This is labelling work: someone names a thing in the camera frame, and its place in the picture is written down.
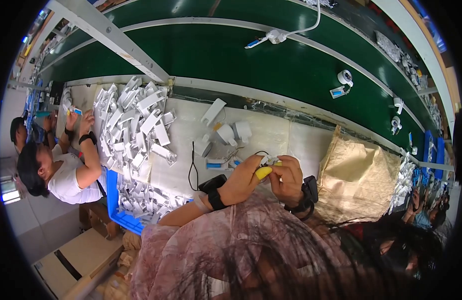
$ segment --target white work table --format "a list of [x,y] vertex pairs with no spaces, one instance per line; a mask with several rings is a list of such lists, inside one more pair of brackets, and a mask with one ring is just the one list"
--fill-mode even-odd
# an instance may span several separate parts
[[[71,96],[73,105],[77,108],[86,111],[93,107],[94,99],[101,88],[108,89],[110,84],[93,84],[90,87],[85,85],[73,86],[71,88]],[[119,91],[124,85],[118,85]],[[147,165],[143,165],[144,171],[150,170],[149,176],[142,176],[139,180],[149,182],[153,187],[159,188],[172,195],[182,195],[191,197],[193,191],[189,185],[188,173],[192,162],[192,141],[201,140],[204,134],[211,135],[211,141],[214,141],[212,127],[206,127],[201,123],[201,117],[208,110],[210,104],[192,102],[187,100],[168,98],[166,102],[165,112],[174,110],[176,120],[170,124],[168,135],[171,143],[168,145],[170,151],[177,155],[177,161],[171,167],[166,160],[151,153]],[[249,143],[244,145],[238,141],[238,147],[245,146],[240,149],[237,156],[241,159],[246,159],[250,155],[264,150],[270,155],[289,154],[297,157],[301,163],[304,177],[314,175],[319,172],[319,162],[325,156],[327,148],[331,141],[333,132],[325,129],[315,128],[303,124],[293,123],[287,119],[267,115],[260,112],[254,112],[244,109],[225,107],[226,117],[223,123],[233,123],[237,121],[248,121],[252,130],[252,137],[249,138]],[[98,112],[95,111],[96,123],[93,131],[99,140],[99,129],[102,120],[98,117]],[[216,117],[216,120],[224,118],[223,111]],[[59,137],[64,130],[65,114],[60,108],[56,134]],[[78,119],[75,131],[78,131],[80,118]],[[79,137],[76,135],[72,141],[72,146],[79,149],[77,145]],[[100,146],[99,155],[101,163],[105,165],[107,159],[104,156]],[[227,151],[233,151],[231,146],[225,146],[218,141],[213,142],[213,148],[208,154],[208,159],[219,159],[227,157]],[[194,164],[198,170],[199,183],[203,183],[219,174],[225,174],[227,177],[231,174],[228,171],[207,170],[205,168],[205,160],[200,156],[196,156]],[[191,171],[191,183],[195,188],[196,172],[194,168]]]

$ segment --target black hair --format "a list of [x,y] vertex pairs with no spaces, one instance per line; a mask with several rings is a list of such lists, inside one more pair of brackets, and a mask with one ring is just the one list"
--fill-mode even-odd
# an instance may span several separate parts
[[[305,260],[298,264],[308,266],[310,277],[304,278],[296,274],[295,269],[288,267],[284,257],[278,251],[278,243],[272,234],[264,228],[251,228],[252,242],[235,239],[227,248],[221,249],[221,255],[215,261],[205,253],[193,259],[192,265],[185,270],[182,278],[176,283],[168,295],[168,299],[210,299],[212,283],[209,277],[228,282],[228,295],[224,299],[405,299],[416,295],[428,279],[442,255],[442,245],[430,231],[414,227],[404,222],[389,223],[387,221],[353,223],[361,225],[367,234],[356,238],[344,227],[348,223],[325,225],[331,227],[341,237],[354,240],[357,247],[348,247],[341,239],[341,249],[349,260],[348,266],[336,267],[331,262],[330,249],[324,249],[316,236],[309,232],[307,225],[298,219],[290,220],[279,215],[268,215],[290,236],[289,253],[306,251]],[[389,254],[381,255],[382,241],[394,239]],[[259,257],[252,251],[254,245],[261,245],[262,252],[270,267],[276,273],[276,280],[270,283],[258,264]],[[235,253],[243,253],[243,258],[236,261]],[[353,252],[360,252],[363,260],[356,259]],[[396,265],[394,257],[404,256],[404,263]],[[407,273],[408,260],[417,256],[420,279]],[[246,266],[251,270],[255,282],[252,286],[244,286],[244,279],[239,268]],[[216,274],[216,268],[223,273]]]
[[21,182],[33,196],[48,197],[49,191],[44,180],[37,174],[41,165],[36,160],[37,144],[28,142],[18,156],[17,170]]
[[15,117],[11,121],[11,127],[9,129],[9,135],[11,137],[11,141],[13,144],[16,145],[16,132],[19,129],[19,125],[24,126],[24,118],[23,117]]
[[446,220],[446,211],[439,210],[436,213],[436,217],[434,217],[434,220],[431,222],[432,228],[436,229],[439,226],[443,225],[445,220]]

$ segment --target woman in white t-shirt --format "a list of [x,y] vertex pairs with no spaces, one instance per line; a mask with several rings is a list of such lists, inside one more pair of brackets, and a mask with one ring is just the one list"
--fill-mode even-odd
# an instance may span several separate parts
[[47,197],[51,192],[70,204],[94,202],[104,196],[106,170],[101,167],[97,148],[89,135],[89,129],[94,124],[91,110],[84,113],[79,127],[79,142],[85,163],[76,155],[67,153],[77,117],[73,112],[68,115],[66,129],[52,150],[33,141],[23,147],[17,169],[31,195]]

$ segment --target blue plastic crate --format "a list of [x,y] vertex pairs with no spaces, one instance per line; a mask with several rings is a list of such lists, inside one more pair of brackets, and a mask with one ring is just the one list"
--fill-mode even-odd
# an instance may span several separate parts
[[124,228],[141,235],[144,226],[141,225],[139,219],[133,218],[131,215],[124,212],[118,213],[119,191],[116,188],[118,182],[118,173],[106,169],[106,185],[108,193],[108,215],[114,222]]

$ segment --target window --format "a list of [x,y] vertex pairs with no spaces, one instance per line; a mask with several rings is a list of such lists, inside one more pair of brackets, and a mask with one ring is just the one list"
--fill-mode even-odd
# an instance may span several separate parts
[[21,194],[16,189],[13,178],[1,178],[1,197],[4,204],[13,203],[21,200]]

